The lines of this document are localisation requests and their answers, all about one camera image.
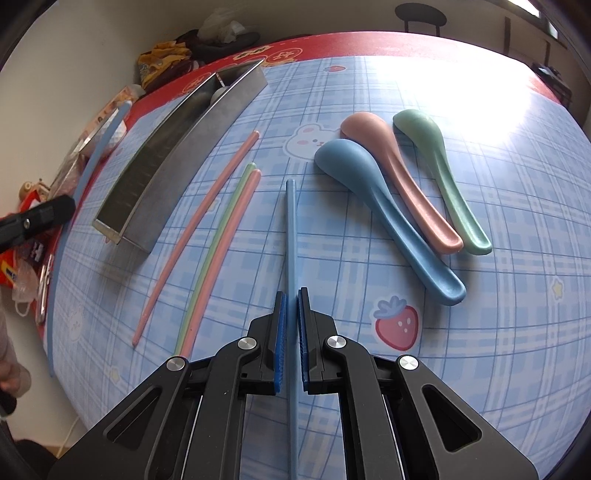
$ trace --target star print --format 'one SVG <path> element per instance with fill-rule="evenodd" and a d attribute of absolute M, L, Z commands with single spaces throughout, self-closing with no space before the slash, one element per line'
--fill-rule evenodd
<path fill-rule="evenodd" d="M 117 367 L 113 367 L 111 369 L 111 380 L 113 381 L 113 383 L 118 383 L 120 379 L 121 377 L 119 376 L 119 370 L 117 369 Z"/>
<path fill-rule="evenodd" d="M 552 292 L 554 292 L 554 299 L 560 300 L 563 295 L 564 284 L 558 279 L 554 279 L 554 283 L 552 283 Z"/>

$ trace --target stainless steel box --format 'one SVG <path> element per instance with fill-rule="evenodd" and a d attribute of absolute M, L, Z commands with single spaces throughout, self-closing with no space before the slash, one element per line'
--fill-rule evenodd
<path fill-rule="evenodd" d="M 121 173 L 92 225 L 118 244 L 154 248 L 213 147 L 267 85 L 262 60 L 213 73 L 152 132 Z M 228 88 L 211 105 L 213 94 Z"/>

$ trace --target table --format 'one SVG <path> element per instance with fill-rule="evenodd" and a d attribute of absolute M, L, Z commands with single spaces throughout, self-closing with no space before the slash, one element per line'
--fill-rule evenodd
<path fill-rule="evenodd" d="M 264 48 L 210 67 L 261 55 L 270 65 L 282 63 L 266 69 L 268 87 L 214 148 L 152 254 L 106 244 L 91 222 L 133 153 L 179 96 L 200 82 L 199 70 L 134 106 L 128 135 L 79 209 L 57 275 L 49 332 L 57 376 L 84 423 L 96 423 L 173 351 L 191 285 L 243 167 L 183 252 L 136 350 L 133 330 L 183 226 L 256 128 L 261 140 L 246 160 L 257 163 L 263 178 L 225 259 L 192 358 L 213 355 L 242 336 L 284 288 L 283 191 L 293 178 L 299 282 L 310 289 L 312 307 L 332 315 L 340 334 L 395 358 L 399 352 L 375 331 L 376 317 L 384 316 L 378 302 L 405 301 L 404 311 L 420 325 L 409 352 L 527 455 L 543 478 L 591 404 L 589 141 L 527 66 L 474 46 L 423 35 L 349 33 Z M 491 69 L 506 76 L 492 80 Z M 425 295 L 366 207 L 311 161 L 318 144 L 335 137 L 354 111 L 391 122 L 404 108 L 420 108 L 440 125 L 460 189 L 493 243 L 485 257 L 444 258 L 467 287 L 466 300 L 451 308 Z M 412 175 L 445 213 L 412 143 L 399 132 L 397 138 Z M 249 401 L 242 478 L 286 478 L 286 408 L 281 395 Z M 342 478 L 337 398 L 302 393 L 299 419 L 301 477 Z"/>

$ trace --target white cable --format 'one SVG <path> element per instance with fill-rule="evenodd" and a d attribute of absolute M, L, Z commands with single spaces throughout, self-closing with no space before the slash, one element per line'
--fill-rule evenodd
<path fill-rule="evenodd" d="M 76 427 L 78 420 L 80 420 L 80 417 L 76 417 L 76 419 L 74 420 L 74 423 L 72 424 L 72 426 L 70 427 L 70 430 L 68 431 L 68 435 L 66 435 L 66 439 L 64 440 L 64 443 L 61 444 L 60 449 L 57 451 L 56 457 L 59 458 L 61 456 L 63 449 L 66 447 L 66 443 L 68 443 L 68 440 L 70 440 L 70 437 L 72 436 L 72 432 L 74 431 L 74 427 Z"/>

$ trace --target pink spoon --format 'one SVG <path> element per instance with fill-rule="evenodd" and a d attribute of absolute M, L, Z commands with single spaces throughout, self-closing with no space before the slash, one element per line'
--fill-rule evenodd
<path fill-rule="evenodd" d="M 349 115 L 340 130 L 341 136 L 363 146 L 386 171 L 431 246 L 441 254 L 459 252 L 462 239 L 414 182 L 392 128 L 374 113 L 358 112 Z"/>

